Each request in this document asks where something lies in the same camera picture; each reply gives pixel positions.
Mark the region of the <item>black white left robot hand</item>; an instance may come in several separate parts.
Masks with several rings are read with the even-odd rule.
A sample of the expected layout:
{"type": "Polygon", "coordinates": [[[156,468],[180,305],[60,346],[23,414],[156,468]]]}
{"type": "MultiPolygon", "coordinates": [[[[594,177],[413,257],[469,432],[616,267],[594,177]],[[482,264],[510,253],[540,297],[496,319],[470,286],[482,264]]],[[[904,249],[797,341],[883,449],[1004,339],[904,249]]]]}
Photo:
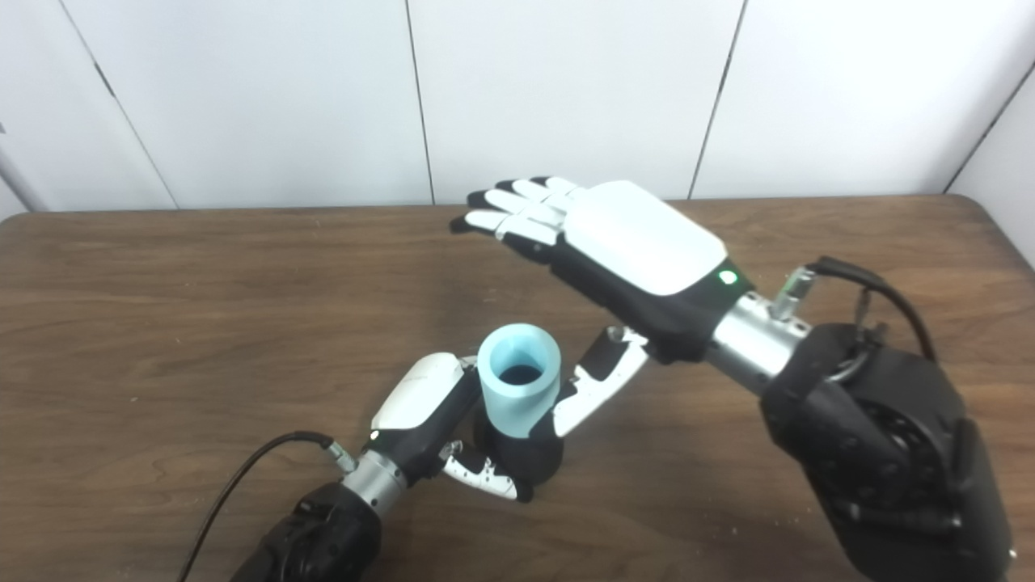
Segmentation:
{"type": "Polygon", "coordinates": [[[490,453],[454,435],[481,394],[473,357],[425,355],[374,414],[365,452],[388,463],[392,478],[403,487],[446,473],[473,489],[528,504],[532,486],[506,472],[490,453]]]}

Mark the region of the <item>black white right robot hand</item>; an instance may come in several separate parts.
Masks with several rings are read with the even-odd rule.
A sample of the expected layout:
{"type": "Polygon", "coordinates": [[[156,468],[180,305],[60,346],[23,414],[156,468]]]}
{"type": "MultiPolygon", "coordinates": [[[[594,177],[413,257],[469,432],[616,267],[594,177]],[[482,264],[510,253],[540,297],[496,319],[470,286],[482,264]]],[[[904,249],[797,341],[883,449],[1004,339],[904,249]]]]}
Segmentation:
{"type": "Polygon", "coordinates": [[[620,322],[600,334],[548,415],[565,437],[635,376],[647,358],[705,360],[727,314],[753,291],[724,243],[629,181],[583,188],[557,176],[499,182],[468,196],[454,234],[494,237],[548,265],[620,322]]]}

